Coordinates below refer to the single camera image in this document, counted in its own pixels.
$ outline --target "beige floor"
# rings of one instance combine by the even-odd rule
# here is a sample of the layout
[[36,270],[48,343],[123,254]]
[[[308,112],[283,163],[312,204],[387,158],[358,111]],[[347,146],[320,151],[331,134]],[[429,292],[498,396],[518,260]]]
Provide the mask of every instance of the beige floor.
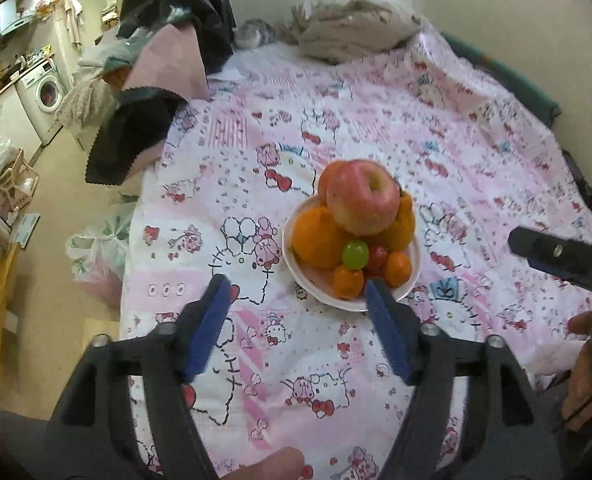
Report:
[[86,317],[118,319],[78,290],[65,241],[107,211],[116,192],[85,183],[86,154],[65,129],[34,167],[40,175],[28,212],[41,214],[20,255],[8,309],[20,318],[18,334],[4,335],[5,380],[0,408],[49,418],[81,354]]

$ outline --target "hello kitty tablecloth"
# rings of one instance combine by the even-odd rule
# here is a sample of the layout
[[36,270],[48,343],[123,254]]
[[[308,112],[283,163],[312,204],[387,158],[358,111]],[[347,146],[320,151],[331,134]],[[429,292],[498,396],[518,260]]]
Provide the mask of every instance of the hello kitty tablecloth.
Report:
[[[233,304],[207,371],[185,388],[217,472],[296,446],[304,479],[369,480],[412,389],[368,317],[324,306],[292,279],[281,227],[334,158],[385,165],[415,199],[425,265],[409,303],[452,336],[499,333],[525,362],[564,338],[592,296],[512,256],[519,224],[592,238],[553,134],[431,27],[407,47],[326,66],[274,45],[236,54],[211,100],[178,110],[132,221],[121,334],[173,320],[215,273]],[[141,455],[160,470],[142,384]],[[456,380],[441,462],[461,431]]]

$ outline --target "bed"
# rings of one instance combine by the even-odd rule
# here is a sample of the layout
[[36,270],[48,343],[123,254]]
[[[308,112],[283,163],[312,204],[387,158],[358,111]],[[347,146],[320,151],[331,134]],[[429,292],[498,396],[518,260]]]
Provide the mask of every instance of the bed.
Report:
[[[275,44],[235,54],[211,100],[180,108],[132,221],[121,336],[174,320],[211,276],[233,283],[207,371],[185,387],[219,475],[295,446],[304,479],[375,478],[412,388],[391,373],[369,318],[324,306],[282,261],[281,227],[334,158],[371,158],[414,197],[425,247],[406,298],[450,335],[502,335],[519,361],[566,338],[592,295],[512,256],[517,225],[592,239],[592,216],[553,134],[431,26],[348,64]],[[131,379],[143,460],[160,471]],[[453,457],[456,380],[441,463]]]

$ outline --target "washing machine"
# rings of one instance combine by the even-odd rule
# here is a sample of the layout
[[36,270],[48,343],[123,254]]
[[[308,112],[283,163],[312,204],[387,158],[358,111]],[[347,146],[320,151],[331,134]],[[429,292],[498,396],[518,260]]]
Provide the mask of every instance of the washing machine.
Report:
[[18,97],[43,146],[60,130],[56,110],[65,95],[51,59],[42,61],[16,83]]

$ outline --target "bowl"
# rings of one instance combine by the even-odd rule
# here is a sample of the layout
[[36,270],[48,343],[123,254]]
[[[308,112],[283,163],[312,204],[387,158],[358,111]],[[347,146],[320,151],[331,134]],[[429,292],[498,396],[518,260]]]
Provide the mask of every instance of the bowl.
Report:
[[[343,310],[348,310],[349,312],[366,312],[367,302],[365,301],[364,296],[359,296],[353,300],[341,300],[339,297],[336,297],[333,295],[333,270],[314,269],[305,263],[299,262],[291,249],[291,234],[293,232],[296,218],[306,209],[320,205],[322,205],[320,199],[316,195],[311,196],[301,203],[287,219],[285,228],[282,231],[282,253],[285,262],[287,262],[287,266],[289,267],[294,280],[296,280],[296,283],[318,301],[327,305],[336,306]],[[402,298],[411,292],[420,275],[423,252],[417,234],[413,235],[412,242],[403,253],[409,256],[413,271],[411,278],[409,278],[409,281],[404,285],[397,288],[391,288],[391,295],[396,301],[402,300]]]

